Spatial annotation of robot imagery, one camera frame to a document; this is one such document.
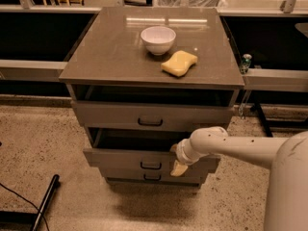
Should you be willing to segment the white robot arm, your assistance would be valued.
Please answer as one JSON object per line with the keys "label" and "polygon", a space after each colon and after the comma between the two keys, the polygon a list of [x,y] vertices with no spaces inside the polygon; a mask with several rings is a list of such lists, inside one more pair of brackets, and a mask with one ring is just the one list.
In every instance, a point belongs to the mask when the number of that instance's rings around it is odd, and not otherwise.
{"label": "white robot arm", "polygon": [[201,128],[171,147],[172,176],[199,159],[220,154],[269,170],[264,231],[308,231],[308,132],[290,138],[232,137],[221,127]]}

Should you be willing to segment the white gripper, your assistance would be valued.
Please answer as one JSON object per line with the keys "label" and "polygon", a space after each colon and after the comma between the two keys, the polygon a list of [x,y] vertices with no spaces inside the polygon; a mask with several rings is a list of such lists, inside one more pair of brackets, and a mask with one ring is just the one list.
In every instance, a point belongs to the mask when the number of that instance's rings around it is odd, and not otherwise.
{"label": "white gripper", "polygon": [[170,172],[170,175],[173,177],[183,175],[188,166],[198,162],[200,158],[206,155],[205,147],[200,142],[191,139],[184,139],[178,144],[173,144],[170,152],[176,152],[178,160],[174,161],[172,171]]}

